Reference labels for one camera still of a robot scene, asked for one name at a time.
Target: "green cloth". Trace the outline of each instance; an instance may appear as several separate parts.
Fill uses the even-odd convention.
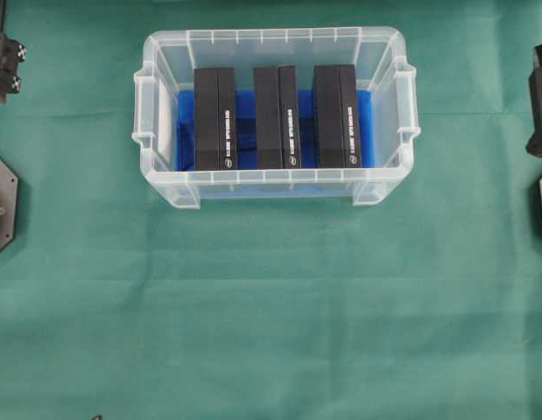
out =
[[[130,139],[145,38],[324,25],[405,35],[411,175],[374,207],[170,207]],[[10,0],[5,27],[0,420],[542,420],[542,0]]]

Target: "blue foam insert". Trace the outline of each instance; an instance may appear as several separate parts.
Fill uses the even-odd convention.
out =
[[[177,117],[176,170],[194,170],[194,91],[179,92]],[[317,147],[313,132],[313,92],[298,92],[299,138],[301,142],[302,167],[317,168]],[[257,168],[257,139],[255,128],[255,92],[236,93],[237,146],[239,169]],[[362,140],[363,167],[374,167],[374,144],[372,132],[371,93],[358,91],[360,112],[360,137]]]

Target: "black box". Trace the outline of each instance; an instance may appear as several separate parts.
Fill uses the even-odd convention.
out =
[[[360,114],[356,97],[354,65],[339,66],[341,90],[342,134],[344,142],[344,167],[362,168],[360,140]]]
[[[313,69],[313,113],[320,168],[343,168],[342,110],[338,66]]]
[[[302,167],[299,143],[298,88],[296,87],[296,67],[278,68],[280,115],[282,119],[283,164],[286,169]]]
[[[194,169],[219,169],[218,69],[194,69]]]
[[[236,80],[233,68],[218,69],[220,169],[237,169]]]
[[[281,169],[283,163],[278,68],[256,68],[253,79],[257,103],[257,168]]]

